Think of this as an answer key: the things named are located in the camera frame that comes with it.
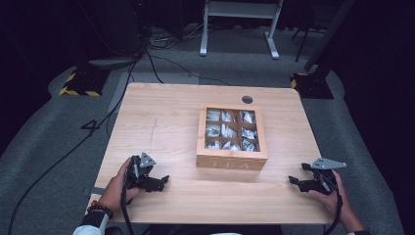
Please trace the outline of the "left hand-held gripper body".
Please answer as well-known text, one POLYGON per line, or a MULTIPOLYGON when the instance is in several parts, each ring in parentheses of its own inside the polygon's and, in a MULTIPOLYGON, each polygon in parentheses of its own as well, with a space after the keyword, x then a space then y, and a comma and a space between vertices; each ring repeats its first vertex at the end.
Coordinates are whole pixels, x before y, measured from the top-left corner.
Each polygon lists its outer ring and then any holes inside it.
POLYGON ((132 156, 126 173, 126 188, 144 189, 148 184, 155 183, 155 178, 149 176, 156 162, 145 152, 141 156, 132 156))

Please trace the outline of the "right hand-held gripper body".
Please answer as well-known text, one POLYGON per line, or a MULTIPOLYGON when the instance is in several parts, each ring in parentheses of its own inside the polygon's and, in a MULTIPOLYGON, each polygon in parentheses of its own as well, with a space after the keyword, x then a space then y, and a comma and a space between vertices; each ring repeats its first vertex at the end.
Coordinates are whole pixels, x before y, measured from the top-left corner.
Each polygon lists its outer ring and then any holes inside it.
POLYGON ((320 186, 318 191, 322 194, 330 195, 337 188, 333 170, 344 167, 346 167, 346 163, 344 162, 337 162, 327 158, 317 158, 311 164, 311 172, 317 184, 320 186))

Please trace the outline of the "wooden tea box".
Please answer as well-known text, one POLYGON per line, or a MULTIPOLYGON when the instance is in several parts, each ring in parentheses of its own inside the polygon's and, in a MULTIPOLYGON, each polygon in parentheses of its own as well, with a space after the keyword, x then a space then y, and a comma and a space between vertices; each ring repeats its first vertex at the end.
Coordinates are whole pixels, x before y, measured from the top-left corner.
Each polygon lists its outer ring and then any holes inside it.
POLYGON ((268 160, 262 113, 260 107, 204 103, 201 106, 197 141, 197 167, 261 171, 268 160), (254 111, 258 130, 259 152, 212 150, 205 148, 205 127, 208 109, 254 111))

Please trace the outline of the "person's right hand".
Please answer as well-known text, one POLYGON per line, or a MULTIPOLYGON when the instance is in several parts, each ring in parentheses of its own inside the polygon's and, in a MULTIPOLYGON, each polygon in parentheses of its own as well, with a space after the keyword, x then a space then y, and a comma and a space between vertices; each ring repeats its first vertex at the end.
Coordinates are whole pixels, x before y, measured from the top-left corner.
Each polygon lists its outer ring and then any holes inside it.
POLYGON ((338 211, 338 196, 342 197, 343 205, 341 208, 340 213, 340 222, 345 223, 346 217, 351 214, 351 206, 348 201, 348 197, 346 195, 346 189, 342 182, 340 175, 333 170, 333 173, 336 178, 336 182, 338 185, 339 193, 333 192, 330 195, 324 195, 314 190, 310 190, 308 195, 316 200, 317 202, 321 203, 325 209, 331 214, 336 215, 338 211))

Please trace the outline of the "person's left hand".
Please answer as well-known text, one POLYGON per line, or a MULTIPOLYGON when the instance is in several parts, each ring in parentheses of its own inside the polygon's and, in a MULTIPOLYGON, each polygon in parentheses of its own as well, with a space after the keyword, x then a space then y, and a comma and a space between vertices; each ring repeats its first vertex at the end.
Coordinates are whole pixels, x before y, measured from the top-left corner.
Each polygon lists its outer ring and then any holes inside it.
POLYGON ((124 176, 129 167, 131 159, 128 158, 108 183, 104 194, 100 197, 99 202, 110 208, 113 212, 118 211, 121 205, 121 193, 123 189, 124 176))

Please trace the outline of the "grey tape strip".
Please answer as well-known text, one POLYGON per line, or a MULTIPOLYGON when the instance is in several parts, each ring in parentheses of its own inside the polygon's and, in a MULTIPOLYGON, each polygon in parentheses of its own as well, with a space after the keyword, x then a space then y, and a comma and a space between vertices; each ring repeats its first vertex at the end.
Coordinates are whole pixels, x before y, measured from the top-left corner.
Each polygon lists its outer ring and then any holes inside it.
POLYGON ((105 192, 104 188, 97 188, 97 187, 86 187, 83 189, 82 194, 89 196, 91 194, 102 195, 105 192))

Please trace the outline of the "yellow black striped stand base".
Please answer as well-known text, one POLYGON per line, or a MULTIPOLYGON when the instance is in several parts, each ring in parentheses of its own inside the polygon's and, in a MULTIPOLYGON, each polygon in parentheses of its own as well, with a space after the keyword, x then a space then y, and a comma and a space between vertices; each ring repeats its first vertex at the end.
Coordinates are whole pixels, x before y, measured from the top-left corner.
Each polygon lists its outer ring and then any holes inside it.
POLYGON ((68 76, 59 94, 99 97, 103 94, 103 89, 109 74, 110 72, 108 70, 74 69, 68 76))
POLYGON ((334 99, 326 80, 316 78, 312 73, 293 73, 290 75, 290 83, 302 99, 334 99))

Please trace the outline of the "group of white tea packets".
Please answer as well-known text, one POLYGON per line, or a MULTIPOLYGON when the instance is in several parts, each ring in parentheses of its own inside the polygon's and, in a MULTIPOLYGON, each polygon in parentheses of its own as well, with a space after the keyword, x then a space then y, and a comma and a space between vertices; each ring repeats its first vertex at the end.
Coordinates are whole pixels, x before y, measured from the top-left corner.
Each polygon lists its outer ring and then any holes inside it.
POLYGON ((255 112, 208 109, 205 127, 205 148, 259 152, 255 112))

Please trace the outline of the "thin black stand leg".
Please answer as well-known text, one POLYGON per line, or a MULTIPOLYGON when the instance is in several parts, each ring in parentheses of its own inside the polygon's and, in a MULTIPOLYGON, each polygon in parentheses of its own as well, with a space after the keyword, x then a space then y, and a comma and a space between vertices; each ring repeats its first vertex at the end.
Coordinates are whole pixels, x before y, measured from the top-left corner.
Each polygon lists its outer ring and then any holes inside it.
POLYGON ((299 59, 300 59, 300 55, 301 55, 301 53, 302 53, 302 50, 303 50, 303 47, 304 47, 304 45, 305 45, 305 43, 306 43, 306 40, 307 40, 307 37, 308 37, 308 34, 309 34, 309 29, 307 29, 307 30, 301 30, 300 28, 295 32, 295 34, 294 34, 294 36, 292 37, 292 40, 294 40, 298 35, 299 35, 299 33, 300 32, 303 32, 303 37, 302 37, 302 40, 301 40, 301 43, 300 43, 300 47, 299 47, 299 50, 298 50, 298 53, 297 53, 297 55, 296 55, 296 59, 295 59, 295 62, 298 62, 299 61, 299 59))

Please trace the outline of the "dark slanted stand post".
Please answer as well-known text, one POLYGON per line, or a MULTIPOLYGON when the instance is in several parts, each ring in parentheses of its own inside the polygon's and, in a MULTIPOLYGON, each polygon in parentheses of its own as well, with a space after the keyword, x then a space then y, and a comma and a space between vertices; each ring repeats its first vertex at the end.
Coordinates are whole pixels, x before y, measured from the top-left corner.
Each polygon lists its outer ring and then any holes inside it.
POLYGON ((318 43, 315 51, 305 63, 303 67, 305 71, 311 71, 314 65, 320 68, 326 63, 332 52, 331 46, 334 43, 335 34, 343 24, 343 21, 355 2, 356 0, 345 0, 330 23, 327 31, 324 33, 321 41, 318 43))

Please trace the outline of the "white metal table frame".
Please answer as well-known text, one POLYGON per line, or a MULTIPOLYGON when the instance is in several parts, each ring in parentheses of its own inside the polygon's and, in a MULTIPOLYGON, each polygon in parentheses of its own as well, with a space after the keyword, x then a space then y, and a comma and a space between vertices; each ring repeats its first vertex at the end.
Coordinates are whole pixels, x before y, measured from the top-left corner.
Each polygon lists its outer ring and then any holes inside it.
POLYGON ((270 29, 264 32, 271 58, 278 60, 280 55, 274 42, 274 33, 284 0, 276 3, 240 3, 205 0, 203 14, 203 34, 199 54, 203 57, 208 53, 208 20, 210 17, 229 17, 272 20, 270 29))

